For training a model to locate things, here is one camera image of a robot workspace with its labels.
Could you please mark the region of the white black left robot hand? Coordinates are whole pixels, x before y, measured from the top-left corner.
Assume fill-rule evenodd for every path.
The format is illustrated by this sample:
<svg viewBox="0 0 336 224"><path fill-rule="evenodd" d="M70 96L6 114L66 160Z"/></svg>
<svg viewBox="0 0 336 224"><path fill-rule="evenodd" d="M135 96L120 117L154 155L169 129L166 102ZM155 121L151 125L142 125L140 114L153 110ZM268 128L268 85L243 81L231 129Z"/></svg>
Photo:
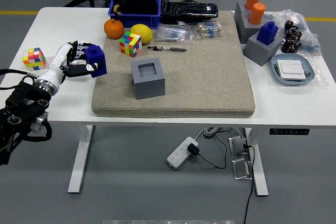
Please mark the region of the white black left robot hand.
<svg viewBox="0 0 336 224"><path fill-rule="evenodd" d="M66 77L91 75L95 78L105 74L107 74L106 60L100 46L73 41L59 48L47 72L37 79L58 86Z"/></svg>

